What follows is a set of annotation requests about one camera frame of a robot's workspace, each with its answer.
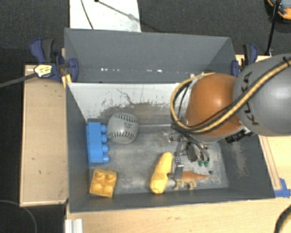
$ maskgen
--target white plastic part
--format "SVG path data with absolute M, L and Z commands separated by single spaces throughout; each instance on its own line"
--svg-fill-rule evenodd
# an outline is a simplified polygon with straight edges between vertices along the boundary
M 75 221 L 66 219 L 65 233 L 83 233 L 83 220 L 81 218 Z

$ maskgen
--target yellow striped cable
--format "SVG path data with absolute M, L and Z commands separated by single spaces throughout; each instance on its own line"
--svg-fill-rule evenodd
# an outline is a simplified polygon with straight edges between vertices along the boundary
M 187 79 L 185 81 L 183 81 L 182 83 L 180 83 L 176 89 L 174 90 L 174 92 L 172 93 L 172 96 L 170 98 L 170 110 L 171 110 L 171 114 L 173 119 L 175 120 L 176 124 L 178 124 L 180 127 L 187 129 L 187 130 L 191 130 L 193 133 L 204 133 L 207 132 L 209 130 L 212 130 L 213 128 L 215 128 L 216 126 L 218 126 L 219 124 L 221 124 L 222 122 L 224 122 L 227 118 L 229 118 L 234 112 L 236 112 L 240 107 L 242 107 L 245 102 L 265 83 L 267 82 L 270 78 L 272 78 L 274 75 L 276 75 L 277 73 L 281 72 L 282 70 L 288 68 L 289 66 L 291 66 L 291 60 L 288 61 L 287 63 L 283 63 L 282 65 L 280 65 L 279 67 L 277 67 L 276 69 L 274 69 L 273 71 L 270 71 L 269 73 L 267 73 L 266 75 L 264 75 L 250 90 L 248 90 L 245 94 L 245 96 L 243 98 L 241 98 L 225 115 L 223 115 L 219 120 L 211 123 L 210 125 L 205 126 L 204 128 L 200 129 L 200 130 L 193 130 L 194 128 L 192 127 L 188 127 L 186 125 L 184 125 L 183 123 L 181 123 L 179 121 L 179 118 L 177 117 L 176 113 L 175 113 L 175 109 L 173 106 L 173 100 L 174 100 L 174 96 L 176 94 L 176 92 L 182 88 L 185 84 L 187 84 L 188 82 L 194 80 L 195 78 L 199 78 L 200 76 L 206 76 L 206 74 L 200 74 L 197 75 L 194 78 L 190 78 Z

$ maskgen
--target bin floor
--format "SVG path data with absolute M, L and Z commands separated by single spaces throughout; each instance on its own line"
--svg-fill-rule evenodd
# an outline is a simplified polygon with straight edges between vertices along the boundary
M 176 151 L 176 140 L 168 142 L 167 146 L 162 147 L 163 133 L 163 131 L 139 132 L 135 141 L 127 145 L 108 142 L 110 162 L 99 167 L 117 172 L 115 194 L 151 192 L 150 179 L 162 153 Z M 209 144 L 207 154 L 210 157 L 208 167 L 199 166 L 197 162 L 189 161 L 186 155 L 180 157 L 185 171 L 211 174 L 209 178 L 198 181 L 195 189 L 228 187 L 219 144 Z M 90 178 L 92 178 L 94 169 L 94 167 L 90 168 Z M 175 184 L 175 181 L 169 180 L 166 191 L 173 191 Z

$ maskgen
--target yellow label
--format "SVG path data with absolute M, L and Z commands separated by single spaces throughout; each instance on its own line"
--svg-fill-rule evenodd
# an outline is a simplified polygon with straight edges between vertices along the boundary
M 52 66 L 51 65 L 38 65 L 34 68 L 34 72 L 40 77 L 48 77 L 52 74 Z

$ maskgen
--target clamp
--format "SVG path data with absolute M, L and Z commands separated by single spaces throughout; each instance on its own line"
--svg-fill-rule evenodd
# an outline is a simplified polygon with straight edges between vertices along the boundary
M 65 59 L 58 51 L 52 50 L 53 39 L 35 39 L 30 43 L 30 51 L 39 65 L 34 69 L 39 78 L 53 79 L 62 82 L 62 76 L 70 74 L 72 82 L 79 75 L 79 66 L 75 58 L 65 63 Z

